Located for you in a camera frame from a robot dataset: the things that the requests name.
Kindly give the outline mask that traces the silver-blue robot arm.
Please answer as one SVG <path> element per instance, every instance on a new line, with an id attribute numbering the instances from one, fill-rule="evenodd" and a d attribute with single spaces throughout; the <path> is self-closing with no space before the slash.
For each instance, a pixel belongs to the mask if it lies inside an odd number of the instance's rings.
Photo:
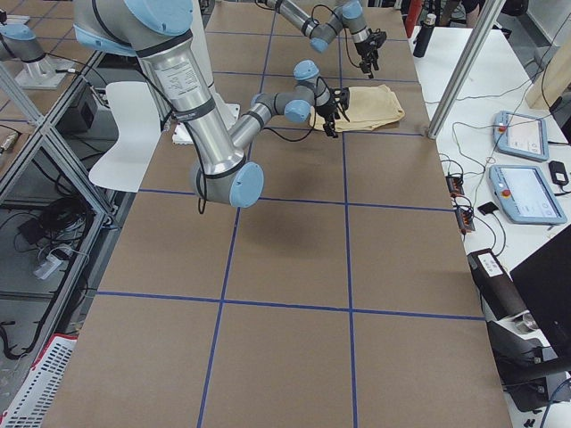
<path id="1" fill-rule="evenodd" d="M 331 43 L 344 31 L 351 34 L 355 50 L 360 56 L 359 63 L 350 59 L 353 67 L 358 68 L 369 78 L 379 71 L 378 50 L 387 39 L 386 32 L 371 29 L 367 24 L 363 7 L 359 1 L 348 1 L 330 9 L 324 4 L 313 6 L 312 12 L 305 12 L 294 1 L 255 1 L 264 10 L 280 14 L 305 37 L 318 53 L 324 53 Z"/>
<path id="2" fill-rule="evenodd" d="M 158 81 L 155 90 L 192 137 L 198 160 L 191 185 L 200 203 L 248 208 L 264 186 L 262 167 L 249 161 L 246 147 L 275 116 L 303 123 L 321 116 L 328 136 L 344 116 L 350 93 L 332 89 L 311 60 L 294 68 L 296 85 L 288 93 L 260 94 L 252 107 L 227 128 L 215 98 L 191 50 L 194 21 L 189 1 L 77 1 L 77 40 L 93 50 L 135 56 Z"/>

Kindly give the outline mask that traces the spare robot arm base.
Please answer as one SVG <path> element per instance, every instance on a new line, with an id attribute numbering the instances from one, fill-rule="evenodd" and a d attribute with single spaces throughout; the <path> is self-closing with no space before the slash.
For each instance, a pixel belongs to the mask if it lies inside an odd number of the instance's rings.
<path id="1" fill-rule="evenodd" d="M 1 61 L 20 60 L 23 70 L 15 80 L 24 89 L 56 89 L 75 62 L 50 57 L 36 34 L 25 24 L 1 26 Z"/>

